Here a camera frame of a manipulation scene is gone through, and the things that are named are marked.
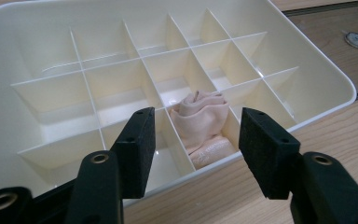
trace pink fabric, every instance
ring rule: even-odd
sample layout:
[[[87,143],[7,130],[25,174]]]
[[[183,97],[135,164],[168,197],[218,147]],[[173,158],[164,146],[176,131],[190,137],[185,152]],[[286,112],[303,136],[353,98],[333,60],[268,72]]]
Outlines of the pink fabric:
[[[228,103],[221,93],[197,91],[189,94],[170,114],[197,169],[236,151],[221,135],[228,114]]]

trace white plastic container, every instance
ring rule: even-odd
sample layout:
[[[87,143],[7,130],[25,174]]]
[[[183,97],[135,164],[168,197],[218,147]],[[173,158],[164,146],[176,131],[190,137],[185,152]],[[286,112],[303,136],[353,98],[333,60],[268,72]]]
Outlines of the white plastic container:
[[[36,1],[0,7],[0,188],[39,195],[109,149],[130,115],[156,108],[147,195],[195,170],[170,120],[189,93],[220,91],[238,148],[241,108],[289,132],[351,104],[355,89],[267,0]]]

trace wood grain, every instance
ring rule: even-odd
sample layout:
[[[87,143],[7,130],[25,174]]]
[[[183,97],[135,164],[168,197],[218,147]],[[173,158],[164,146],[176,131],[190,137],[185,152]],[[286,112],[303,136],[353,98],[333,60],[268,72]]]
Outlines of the wood grain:
[[[7,3],[0,0],[0,5]],[[273,0],[281,10],[343,2]],[[358,182],[358,101],[293,133],[301,151],[336,157]],[[288,201],[266,200],[244,161],[125,209],[126,223],[293,223]]]

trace light wood tabletop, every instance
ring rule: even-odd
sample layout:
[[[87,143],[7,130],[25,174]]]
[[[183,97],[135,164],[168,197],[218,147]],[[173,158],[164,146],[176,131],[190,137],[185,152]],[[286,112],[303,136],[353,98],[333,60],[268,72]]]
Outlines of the light wood tabletop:
[[[10,2],[0,0],[0,5]],[[339,0],[272,0],[280,10]],[[358,101],[297,130],[301,153],[319,151],[338,159],[358,183]],[[293,223],[288,201],[262,195],[244,161],[148,197],[125,209],[126,223]]]

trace divided organizer tray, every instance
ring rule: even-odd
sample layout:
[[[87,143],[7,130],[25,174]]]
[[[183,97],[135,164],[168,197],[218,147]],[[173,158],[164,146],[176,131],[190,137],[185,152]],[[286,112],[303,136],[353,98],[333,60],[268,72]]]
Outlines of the divided organizer tray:
[[[170,111],[219,91],[223,136],[238,149],[243,106],[289,132],[352,103],[355,89],[266,0],[35,1],[0,7],[0,188],[40,195],[109,149],[133,112],[156,108],[147,194],[241,159],[195,170]]]

